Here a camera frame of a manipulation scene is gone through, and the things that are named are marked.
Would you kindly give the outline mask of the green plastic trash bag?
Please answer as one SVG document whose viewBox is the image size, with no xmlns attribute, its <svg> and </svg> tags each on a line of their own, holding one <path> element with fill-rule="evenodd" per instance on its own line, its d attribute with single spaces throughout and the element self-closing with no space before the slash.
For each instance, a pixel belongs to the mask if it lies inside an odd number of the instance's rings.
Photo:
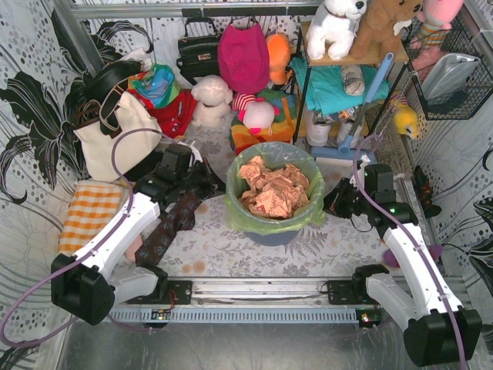
<svg viewBox="0 0 493 370">
<path fill-rule="evenodd" d="M 226 172 L 226 222 L 259 235 L 299 231 L 324 220 L 324 194 L 322 173 L 307 152 L 289 143 L 259 143 Z"/>
</svg>

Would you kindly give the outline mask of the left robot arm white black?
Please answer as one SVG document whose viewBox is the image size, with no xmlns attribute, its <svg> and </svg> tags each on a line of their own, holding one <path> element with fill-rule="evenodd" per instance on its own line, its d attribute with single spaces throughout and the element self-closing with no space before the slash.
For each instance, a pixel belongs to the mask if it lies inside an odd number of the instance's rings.
<svg viewBox="0 0 493 370">
<path fill-rule="evenodd" d="M 193 228 L 197 207 L 225 191 L 193 146 L 169 145 L 113 219 L 72 256 L 52 262 L 52 303 L 91 325 L 116 304 L 174 304 L 176 289 L 158 263 L 176 234 Z"/>
</svg>

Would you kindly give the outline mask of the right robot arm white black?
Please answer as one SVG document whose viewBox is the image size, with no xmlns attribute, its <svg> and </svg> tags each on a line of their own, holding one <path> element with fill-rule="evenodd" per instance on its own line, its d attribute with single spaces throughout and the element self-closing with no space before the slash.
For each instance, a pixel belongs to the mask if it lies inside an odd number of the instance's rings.
<svg viewBox="0 0 493 370">
<path fill-rule="evenodd" d="M 391 168 L 370 164 L 342 178 L 324 198 L 324 211 L 344 219 L 365 215 L 394 255 L 409 292 L 381 264 L 356 268 L 350 289 L 358 301 L 376 302 L 392 317 L 412 362 L 423 367 L 471 360 L 481 317 L 464 307 L 440 274 L 414 211 L 396 200 Z"/>
</svg>

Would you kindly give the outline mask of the blue trash bin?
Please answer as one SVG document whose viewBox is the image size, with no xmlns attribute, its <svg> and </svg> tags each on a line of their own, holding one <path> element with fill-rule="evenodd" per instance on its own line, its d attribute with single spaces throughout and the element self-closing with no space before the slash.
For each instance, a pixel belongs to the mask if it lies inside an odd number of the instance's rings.
<svg viewBox="0 0 493 370">
<path fill-rule="evenodd" d="M 289 230 L 268 235 L 244 232 L 244 235 L 259 245 L 266 247 L 278 247 L 289 244 L 299 233 L 300 232 L 298 230 Z"/>
</svg>

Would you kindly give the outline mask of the blue lint roller mop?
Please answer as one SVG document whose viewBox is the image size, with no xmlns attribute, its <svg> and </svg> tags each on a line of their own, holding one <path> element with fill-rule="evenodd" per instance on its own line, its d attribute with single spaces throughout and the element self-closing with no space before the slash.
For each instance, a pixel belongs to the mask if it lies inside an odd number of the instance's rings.
<svg viewBox="0 0 493 370">
<path fill-rule="evenodd" d="M 357 129 L 363 126 L 363 119 L 369 107 L 369 104 L 373 102 L 378 86 L 384 80 L 384 77 L 393 61 L 394 61 L 394 53 L 388 52 L 381 62 L 381 66 L 379 67 L 370 85 L 370 88 L 364 99 L 364 104 L 361 106 L 361 109 L 357 114 L 357 117 L 353 122 L 352 127 L 350 128 L 347 135 L 344 137 L 344 140 L 337 145 L 337 148 L 331 148 L 325 146 L 311 147 L 310 154 L 316 161 L 318 161 L 319 163 L 326 163 L 332 166 L 348 167 L 353 162 L 357 163 L 357 161 L 360 160 L 363 155 L 367 155 L 367 151 L 365 150 L 360 150 L 357 153 L 355 149 L 352 149 L 350 147 L 350 144 L 353 138 L 355 137 L 355 133 Z"/>
</svg>

